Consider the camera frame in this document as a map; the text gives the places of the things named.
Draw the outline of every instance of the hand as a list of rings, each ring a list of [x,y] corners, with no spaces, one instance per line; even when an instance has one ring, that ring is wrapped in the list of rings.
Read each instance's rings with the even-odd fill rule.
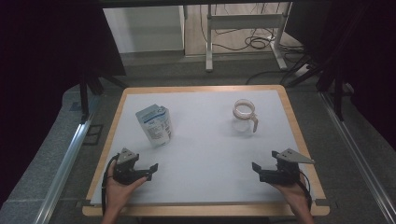
[[[300,175],[300,180],[305,185],[304,176]],[[299,224],[313,224],[314,219],[308,208],[308,201],[305,198],[304,191],[296,183],[292,185],[276,185],[272,186],[278,189],[285,197],[286,202],[290,205],[290,209],[297,217]]]
[[[115,223],[121,209],[128,203],[132,193],[146,182],[142,177],[130,185],[122,185],[113,179],[116,163],[113,161],[108,168],[106,185],[106,212],[102,223]]]

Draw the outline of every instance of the wall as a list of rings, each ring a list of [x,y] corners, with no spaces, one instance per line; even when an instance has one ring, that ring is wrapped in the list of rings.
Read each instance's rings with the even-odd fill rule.
[[[184,49],[183,7],[105,8],[120,53]]]

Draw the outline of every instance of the gray floor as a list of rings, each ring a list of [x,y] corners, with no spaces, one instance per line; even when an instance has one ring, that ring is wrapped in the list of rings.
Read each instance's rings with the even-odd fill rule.
[[[202,57],[185,58],[165,53],[123,55],[127,77],[118,79],[131,87],[244,85],[259,72],[278,70],[272,53],[261,55],[222,55],[215,57],[214,71],[205,72]],[[251,80],[250,84],[278,84],[282,74],[269,73]],[[97,144],[84,145],[67,179],[60,200],[49,223],[99,223],[99,217],[85,217],[81,206],[92,181],[112,118],[118,106],[122,89],[101,79],[105,93],[92,126],[103,126]],[[326,217],[316,217],[316,223],[387,223],[372,192],[367,187],[346,143],[329,116],[327,108],[315,89],[316,77],[295,88],[287,89],[295,116],[303,132],[311,157],[317,162],[318,177],[331,206]],[[17,187],[0,211],[0,223],[32,223],[48,193],[64,154],[79,124],[81,112],[78,87],[64,94],[63,108],[48,137],[30,164]],[[396,155],[393,148],[368,123],[345,97],[343,102],[345,124],[354,136],[365,159],[382,183],[390,198],[396,199]],[[95,139],[86,137],[85,143]],[[238,219],[238,223],[257,223],[258,220]],[[119,223],[135,223],[122,217]],[[290,217],[271,217],[271,223],[296,223]]]

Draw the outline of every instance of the metal stand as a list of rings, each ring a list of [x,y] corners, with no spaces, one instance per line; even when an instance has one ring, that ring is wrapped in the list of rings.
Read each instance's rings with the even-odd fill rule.
[[[212,15],[211,5],[207,6],[206,72],[213,71],[212,30],[277,28],[274,42],[270,43],[280,70],[287,70],[279,50],[279,42],[289,16],[291,3],[288,2],[281,14],[266,15]]]
[[[121,87],[123,90],[129,87],[126,83],[97,69],[92,69],[91,72],[88,72],[86,68],[82,67],[81,76],[79,79],[79,95],[82,111],[81,124],[84,124],[90,116],[90,110],[88,107],[87,86],[90,88],[93,95],[101,95],[104,92],[104,88],[99,80],[99,76]]]

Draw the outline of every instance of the black cable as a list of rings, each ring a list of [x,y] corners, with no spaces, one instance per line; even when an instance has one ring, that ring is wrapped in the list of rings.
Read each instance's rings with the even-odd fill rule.
[[[290,49],[302,49],[304,47],[304,45],[301,45],[301,46],[285,46],[285,45],[281,45],[281,44],[279,44],[279,46],[282,46],[284,48],[290,48]]]
[[[308,53],[307,50],[305,49],[290,49],[290,48],[285,48],[282,46],[278,46],[282,51],[286,52],[294,52],[294,53]]]
[[[253,79],[255,77],[258,77],[260,75],[264,75],[264,74],[268,74],[268,73],[285,73],[285,72],[287,72],[287,71],[265,71],[265,72],[260,72],[258,74],[255,74],[255,75],[251,76],[250,78],[248,78],[247,81],[245,82],[245,85],[248,85],[251,79]]]
[[[106,186],[107,186],[107,175],[108,175],[108,169],[110,168],[111,162],[116,161],[119,158],[120,154],[117,154],[111,160],[108,162],[107,167],[105,169],[105,173],[103,174],[103,180],[102,180],[102,214],[103,216],[105,215],[106,212]]]
[[[308,200],[308,208],[309,211],[311,211],[311,206],[312,206],[312,197],[310,192],[308,191],[308,189],[306,189],[305,185],[300,181],[297,180],[296,183],[298,184],[298,186],[300,186],[300,188],[303,190],[305,198]]]
[[[280,79],[279,85],[285,86],[285,81],[286,79],[293,74],[294,72],[298,71],[300,68],[302,68],[306,63],[311,61],[311,58],[309,58],[307,61],[305,61],[304,63],[301,63],[303,61],[303,59],[305,58],[306,54],[303,55],[303,57],[301,57],[301,59],[294,64],[294,66],[289,70],[289,72],[287,74],[285,74],[282,79]]]
[[[306,184],[308,185],[308,191],[311,192],[311,184],[309,183],[308,176],[306,176],[302,171],[300,171],[300,173],[305,177]]]
[[[225,4],[224,4],[224,10],[227,12],[227,15],[230,15],[230,13],[228,13],[227,8],[225,8]]]
[[[200,10],[201,32],[202,32],[202,35],[204,37],[205,42],[207,43],[207,39],[206,39],[206,36],[205,36],[205,33],[204,33],[204,26],[203,26],[203,22],[202,22],[202,6],[200,6],[199,10]],[[222,34],[231,33],[231,32],[237,31],[237,30],[241,30],[241,29],[234,29],[234,30],[231,30],[231,31],[223,32],[223,33],[218,33],[216,31],[216,33],[218,35],[222,35]],[[274,36],[274,34],[271,31],[269,31],[267,29],[264,29],[264,30],[268,31],[271,34],[271,36]],[[249,36],[249,37],[247,37],[245,39],[245,44],[246,45],[244,47],[240,48],[240,49],[231,49],[231,48],[225,47],[225,46],[220,45],[220,44],[212,44],[212,46],[218,46],[218,47],[225,48],[225,49],[228,49],[228,50],[233,50],[233,51],[247,49],[248,47],[252,47],[254,49],[265,49],[269,45],[271,40],[268,40],[267,38],[263,38],[263,37],[260,37],[260,36],[255,36],[255,33],[256,33],[257,29],[254,29],[254,30],[252,29],[252,31],[253,32],[252,32],[251,36]],[[262,46],[260,46],[260,47],[255,46],[254,44],[257,44],[257,43],[262,44]]]
[[[256,8],[256,7],[258,7],[259,6],[259,4],[258,3],[256,3],[256,6],[254,6],[254,8]],[[250,11],[250,14],[254,11],[254,8],[253,9],[251,9],[251,11]]]
[[[279,10],[280,3],[277,3],[276,13]]]
[[[290,54],[305,54],[305,53],[304,52],[292,52],[292,53],[285,53],[283,55],[286,61],[288,61],[290,63],[297,63],[298,61],[293,61],[292,59],[288,58],[288,55],[290,55]]]
[[[271,36],[274,36],[274,33],[273,33],[271,30],[269,30],[268,28],[259,28],[259,30],[265,30],[266,32],[270,33]],[[257,34],[257,35],[265,35],[265,32],[262,32],[262,33],[257,33],[257,32],[256,32],[256,34]]]
[[[265,13],[265,9],[267,9],[267,6],[268,6],[268,3],[264,3],[264,4],[262,5],[262,14]]]

